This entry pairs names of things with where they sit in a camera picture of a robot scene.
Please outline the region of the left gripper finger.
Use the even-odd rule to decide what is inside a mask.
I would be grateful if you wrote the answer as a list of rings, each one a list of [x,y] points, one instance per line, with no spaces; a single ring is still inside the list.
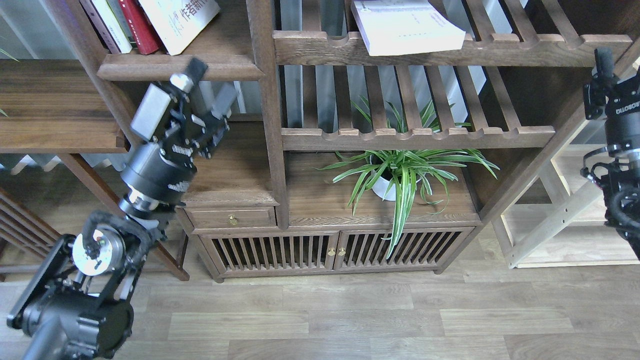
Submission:
[[[233,113],[231,107],[233,107],[237,97],[238,92],[233,82],[224,82],[215,96],[211,114],[217,119],[229,118]]]
[[[208,64],[192,57],[183,72],[177,72],[170,76],[170,94],[178,94],[180,91],[186,94],[201,95],[199,83],[208,68]]]

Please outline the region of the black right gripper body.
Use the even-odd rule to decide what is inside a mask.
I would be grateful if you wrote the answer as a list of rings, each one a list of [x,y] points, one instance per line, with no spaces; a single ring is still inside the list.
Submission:
[[[617,76],[593,75],[583,87],[585,118],[606,116],[605,136],[610,157],[622,158],[639,151],[639,76],[616,83]]]

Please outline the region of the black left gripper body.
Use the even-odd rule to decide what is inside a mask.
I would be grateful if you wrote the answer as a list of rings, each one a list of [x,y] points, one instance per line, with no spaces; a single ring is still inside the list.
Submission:
[[[159,218],[183,205],[182,198],[197,173],[194,158],[210,158],[228,132],[228,118],[215,118],[201,95],[153,82],[131,123],[144,144],[121,173],[129,193],[119,207],[129,216]]]

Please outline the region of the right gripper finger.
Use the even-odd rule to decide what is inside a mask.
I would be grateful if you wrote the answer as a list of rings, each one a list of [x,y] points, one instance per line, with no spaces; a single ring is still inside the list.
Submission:
[[[603,88],[612,88],[617,84],[614,74],[613,51],[609,47],[598,47],[594,50],[595,69],[594,80]]]

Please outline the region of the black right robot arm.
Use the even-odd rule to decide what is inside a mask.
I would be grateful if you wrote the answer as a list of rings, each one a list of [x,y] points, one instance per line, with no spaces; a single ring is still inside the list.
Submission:
[[[620,81],[612,50],[599,47],[594,55],[596,71],[583,87],[583,107],[587,120],[606,116],[606,146],[583,156],[580,174],[603,192],[605,225],[615,228],[639,257],[639,75]]]

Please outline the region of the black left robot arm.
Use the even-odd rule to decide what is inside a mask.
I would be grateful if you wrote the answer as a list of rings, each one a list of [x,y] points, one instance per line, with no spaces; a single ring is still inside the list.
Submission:
[[[25,360],[111,359],[132,333],[135,287],[152,248],[197,173],[228,132],[234,87],[206,107],[199,84],[208,66],[194,57],[167,82],[153,82],[131,122],[144,144],[121,179],[123,216],[94,210],[78,235],[61,235],[7,315],[31,337]]]

